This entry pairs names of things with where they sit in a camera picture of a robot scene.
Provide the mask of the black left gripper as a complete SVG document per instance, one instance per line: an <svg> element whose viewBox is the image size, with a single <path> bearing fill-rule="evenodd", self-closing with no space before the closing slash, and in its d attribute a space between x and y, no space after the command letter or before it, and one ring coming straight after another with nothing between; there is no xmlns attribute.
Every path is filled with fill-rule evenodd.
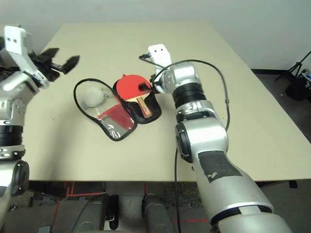
<svg viewBox="0 0 311 233"><path fill-rule="evenodd" d="M80 55L70 57L62 66L53 63L53 57L58 53L59 48L49 48L42 52L40 55L36 55L34 52L29 53L29 57L35 64L37 69L48 79L50 82L54 82L59 78L60 73L68 74L74 69L79 60Z"/></svg>

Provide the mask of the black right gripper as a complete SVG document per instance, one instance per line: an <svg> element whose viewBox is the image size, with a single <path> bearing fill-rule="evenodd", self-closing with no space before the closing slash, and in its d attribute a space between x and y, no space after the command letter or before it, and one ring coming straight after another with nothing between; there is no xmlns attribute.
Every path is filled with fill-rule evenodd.
<svg viewBox="0 0 311 233"><path fill-rule="evenodd" d="M156 75L152 74L149 78L149 83L140 83L138 85L139 91L150 91L153 94L158 94L158 91L154 85L154 79L155 78L156 78Z"/></svg>

